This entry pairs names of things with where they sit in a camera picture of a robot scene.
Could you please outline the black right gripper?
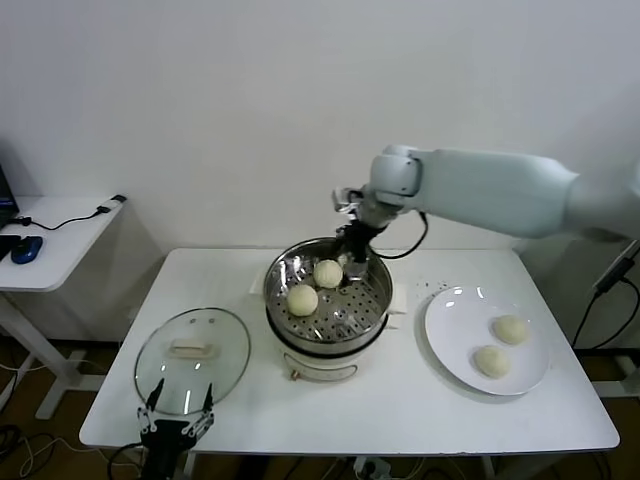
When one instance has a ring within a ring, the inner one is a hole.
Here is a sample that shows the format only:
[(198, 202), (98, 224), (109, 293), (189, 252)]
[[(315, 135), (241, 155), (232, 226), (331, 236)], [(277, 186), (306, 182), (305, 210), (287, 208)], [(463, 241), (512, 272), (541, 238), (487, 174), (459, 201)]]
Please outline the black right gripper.
[(367, 277), (369, 243), (378, 235), (378, 230), (368, 225), (342, 225), (336, 229), (335, 258), (344, 253), (353, 260), (346, 263), (346, 278), (351, 282), (363, 281)]

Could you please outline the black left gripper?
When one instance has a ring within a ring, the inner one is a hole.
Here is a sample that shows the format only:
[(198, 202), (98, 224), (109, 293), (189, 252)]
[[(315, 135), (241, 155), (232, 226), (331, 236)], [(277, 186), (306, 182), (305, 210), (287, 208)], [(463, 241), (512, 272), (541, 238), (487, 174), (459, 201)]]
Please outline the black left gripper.
[(137, 409), (137, 420), (142, 445), (147, 457), (142, 467), (142, 480), (172, 479), (180, 456), (202, 438), (215, 421), (214, 384), (207, 387), (202, 407), (191, 415), (191, 421), (157, 420), (153, 413), (164, 387), (161, 378), (142, 407)]

